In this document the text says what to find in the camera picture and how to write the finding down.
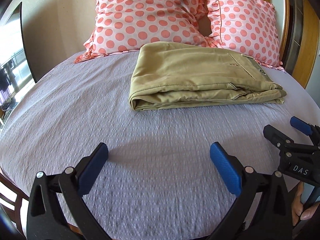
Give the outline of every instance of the pink pillow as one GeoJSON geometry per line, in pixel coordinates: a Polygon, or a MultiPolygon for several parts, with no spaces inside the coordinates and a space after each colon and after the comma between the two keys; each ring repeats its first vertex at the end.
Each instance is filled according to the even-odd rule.
{"type": "Polygon", "coordinates": [[[275,7],[263,0],[207,0],[210,47],[231,49],[283,70],[275,7]]]}
{"type": "Polygon", "coordinates": [[[202,17],[208,15],[208,12],[207,0],[199,0],[199,6],[196,14],[197,21],[201,20],[202,17]]]}
{"type": "Polygon", "coordinates": [[[209,47],[195,18],[199,0],[96,0],[96,26],[75,62],[174,41],[209,47]]]}

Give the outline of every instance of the finger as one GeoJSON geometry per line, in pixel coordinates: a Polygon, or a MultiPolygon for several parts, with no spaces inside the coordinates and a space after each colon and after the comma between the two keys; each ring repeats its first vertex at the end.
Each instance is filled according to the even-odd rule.
{"type": "Polygon", "coordinates": [[[301,215],[301,213],[303,212],[303,204],[300,202],[300,198],[293,200],[292,205],[291,205],[291,209],[298,216],[301,215]]]}
{"type": "Polygon", "coordinates": [[[299,197],[299,200],[300,200],[300,197],[301,197],[301,195],[303,193],[303,188],[304,188],[304,183],[302,181],[300,181],[298,183],[298,189],[297,189],[297,192],[296,192],[296,195],[295,195],[296,197],[299,197]]]}
{"type": "Polygon", "coordinates": [[[293,209],[291,210],[291,212],[292,212],[292,225],[295,226],[299,221],[299,217],[297,216],[297,214],[293,209]]]}
{"type": "Polygon", "coordinates": [[[310,219],[314,215],[314,213],[316,212],[316,210],[319,206],[319,203],[320,202],[318,202],[317,204],[313,205],[312,207],[308,208],[305,212],[303,212],[301,215],[301,220],[310,219]]]}
{"type": "Polygon", "coordinates": [[[296,213],[298,216],[300,216],[303,211],[303,205],[301,203],[301,194],[303,192],[303,186],[304,186],[303,182],[300,181],[298,184],[298,189],[295,194],[294,200],[291,204],[292,211],[296,213]]]}

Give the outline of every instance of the wall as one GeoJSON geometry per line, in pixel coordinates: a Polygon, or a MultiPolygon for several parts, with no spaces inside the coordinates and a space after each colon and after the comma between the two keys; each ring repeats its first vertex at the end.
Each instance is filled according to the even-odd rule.
{"type": "Polygon", "coordinates": [[[26,55],[36,79],[76,52],[95,24],[95,0],[13,0],[0,24],[22,1],[26,55]]]}
{"type": "Polygon", "coordinates": [[[284,16],[285,16],[285,0],[271,0],[271,3],[275,6],[276,9],[276,20],[277,20],[277,30],[279,42],[282,41],[283,29],[284,29],[284,16]]]}
{"type": "Polygon", "coordinates": [[[319,34],[319,42],[318,42],[318,52],[316,57],[316,62],[313,67],[313,71],[311,73],[308,85],[306,87],[306,91],[313,98],[313,100],[320,107],[320,34],[319,34]]]}

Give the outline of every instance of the blue gripper pad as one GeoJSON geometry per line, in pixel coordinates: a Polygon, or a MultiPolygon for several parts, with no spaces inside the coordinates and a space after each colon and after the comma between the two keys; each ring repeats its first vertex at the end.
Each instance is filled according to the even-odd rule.
{"type": "Polygon", "coordinates": [[[78,178],[78,195],[83,196],[89,194],[93,184],[95,183],[101,169],[106,163],[109,155],[108,147],[104,143],[100,143],[92,153],[93,156],[84,158],[92,159],[88,162],[81,176],[78,178]]]}
{"type": "Polygon", "coordinates": [[[299,118],[295,116],[291,117],[290,124],[292,127],[304,133],[305,135],[308,135],[308,136],[312,135],[312,129],[310,125],[308,125],[306,122],[303,122],[299,118]]]}
{"type": "Polygon", "coordinates": [[[241,175],[228,160],[228,154],[222,146],[215,142],[210,147],[210,158],[219,171],[230,193],[239,197],[241,194],[241,175]]]}

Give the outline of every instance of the bed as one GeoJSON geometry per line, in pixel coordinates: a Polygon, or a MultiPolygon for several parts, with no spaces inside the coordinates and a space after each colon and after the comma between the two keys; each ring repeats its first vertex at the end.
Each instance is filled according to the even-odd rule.
{"type": "MultiPolygon", "coordinates": [[[[81,54],[47,73],[11,113],[0,134],[0,164],[29,195],[38,171],[60,173],[106,143],[108,162],[84,201],[114,239],[209,235],[235,199],[210,160],[210,145],[218,141],[244,166],[271,174],[279,156],[263,137],[263,127],[271,124],[295,142],[308,144],[290,126],[290,118],[320,123],[319,107],[294,78],[266,67],[288,93],[282,105],[135,112],[128,93],[139,52],[74,64],[81,54]]],[[[297,184],[285,180],[289,190],[297,184]]],[[[60,201],[67,221],[74,224],[60,201]]]]}

